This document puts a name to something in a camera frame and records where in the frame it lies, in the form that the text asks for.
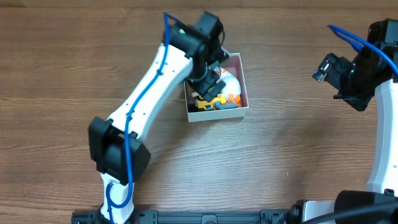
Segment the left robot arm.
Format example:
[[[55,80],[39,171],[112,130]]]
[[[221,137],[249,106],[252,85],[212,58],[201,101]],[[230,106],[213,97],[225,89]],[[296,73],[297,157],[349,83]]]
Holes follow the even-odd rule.
[[[164,13],[165,31],[154,61],[125,102],[107,119],[88,126],[90,157],[104,185],[104,200],[87,219],[74,213],[73,223],[132,223],[136,180],[149,164],[145,138],[172,92],[183,82],[205,101],[218,96],[226,83],[214,71],[229,58],[222,47],[219,17],[204,12],[194,25]]]

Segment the white plush duck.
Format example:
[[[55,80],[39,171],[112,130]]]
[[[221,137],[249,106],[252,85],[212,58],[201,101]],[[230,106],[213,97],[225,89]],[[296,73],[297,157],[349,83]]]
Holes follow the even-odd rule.
[[[217,67],[214,71],[220,76],[220,80],[226,84],[221,91],[225,100],[228,103],[234,103],[238,107],[241,107],[241,85],[239,80],[224,68]]]

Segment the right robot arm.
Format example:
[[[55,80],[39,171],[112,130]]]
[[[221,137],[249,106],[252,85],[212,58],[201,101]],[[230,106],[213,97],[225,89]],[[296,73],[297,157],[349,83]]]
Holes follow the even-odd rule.
[[[367,39],[328,28],[357,52],[352,60],[327,54],[313,74],[337,89],[334,99],[356,111],[376,100],[373,166],[364,191],[343,190],[334,200],[300,200],[284,223],[397,223],[397,21],[372,23]]]

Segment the yellow toy excavator truck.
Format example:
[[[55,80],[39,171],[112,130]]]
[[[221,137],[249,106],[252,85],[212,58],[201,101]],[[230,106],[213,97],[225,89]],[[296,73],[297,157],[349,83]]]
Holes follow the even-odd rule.
[[[214,110],[228,110],[241,107],[241,97],[240,95],[224,93],[218,94],[210,102],[207,102],[202,97],[198,96],[195,99],[195,106],[198,111],[214,111]]]

